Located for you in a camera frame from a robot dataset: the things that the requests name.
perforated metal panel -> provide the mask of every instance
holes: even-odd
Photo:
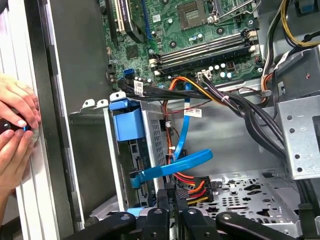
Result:
[[[152,134],[153,134],[153,141],[156,150],[156,162],[159,165],[163,166],[166,164],[166,156],[164,154],[163,148],[163,134],[161,132],[161,126],[159,120],[151,120],[152,126]]]

screw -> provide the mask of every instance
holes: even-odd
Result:
[[[128,220],[128,219],[130,219],[130,217],[128,215],[124,215],[121,217],[121,220]]]
[[[223,215],[222,215],[222,218],[223,218],[224,220],[230,220],[230,219],[232,219],[232,216],[231,216],[230,214],[223,214]]]
[[[155,214],[162,214],[162,211],[160,209],[157,209],[154,211]]]
[[[195,213],[196,213],[196,210],[190,209],[190,210],[188,211],[188,213],[190,213],[190,214],[195,214]]]

hand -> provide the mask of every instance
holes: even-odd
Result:
[[[7,130],[0,135],[0,196],[19,186],[33,151],[32,131]]]
[[[27,123],[8,106],[16,109],[33,129],[39,127],[41,118],[34,91],[21,81],[0,73],[0,118],[18,127],[25,127]]]

gray metal surface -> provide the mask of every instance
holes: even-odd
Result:
[[[39,6],[8,3],[10,11],[0,16],[1,72],[33,87],[42,117],[37,148],[16,189],[23,239],[58,240],[72,234],[73,225]]]
[[[160,120],[164,119],[162,107],[153,103],[141,101],[142,118],[144,121],[145,138],[148,144],[149,159],[151,167],[166,165],[168,144],[166,132],[161,130]],[[177,136],[172,136],[175,146]],[[165,187],[162,177],[153,179],[155,192]]]
[[[128,208],[128,202],[126,192],[124,191],[124,179],[121,170],[121,163],[120,163],[120,152],[118,148],[118,144],[116,141],[116,135],[114,131],[114,127],[111,124],[112,118],[110,116],[110,111],[108,108],[108,100],[100,100],[97,105],[98,108],[103,108],[104,114],[104,121],[105,121],[105,128],[106,128],[106,135],[108,139],[108,146],[110,151],[110,158],[111,158],[111,165],[113,171],[113,178],[115,183],[115,190],[116,195],[118,198],[119,203],[119,210],[124,211]]]
[[[289,56],[279,65],[277,81],[284,87],[280,102],[319,95],[320,45]]]
[[[87,124],[69,127],[67,116],[87,99],[108,96],[106,44],[96,1],[53,0],[48,1],[48,9],[72,207],[82,228],[91,211],[115,194],[115,185],[106,132]]]
[[[267,171],[274,177],[264,178],[261,173]],[[208,211],[211,218],[232,211],[292,237],[301,235],[298,216],[294,212],[300,203],[296,185],[283,178],[276,169],[222,173],[210,177],[212,181],[222,181],[222,188],[214,193],[213,202],[196,206]]]
[[[280,102],[277,105],[287,160],[292,179],[320,177],[320,152],[317,139],[320,96]]]
[[[201,103],[192,99],[191,106]],[[168,105],[173,111],[181,109],[182,102]],[[258,145],[249,135],[245,121],[229,108],[217,103],[201,107],[202,118],[192,118],[184,147],[189,154],[211,149],[213,158],[206,163],[186,171],[190,175],[214,175],[282,167],[280,159]],[[183,114],[173,115],[178,132],[183,125]]]

cable tie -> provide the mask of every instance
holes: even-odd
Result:
[[[225,102],[225,100],[229,100],[229,96],[224,96],[223,98],[221,98],[221,102]]]

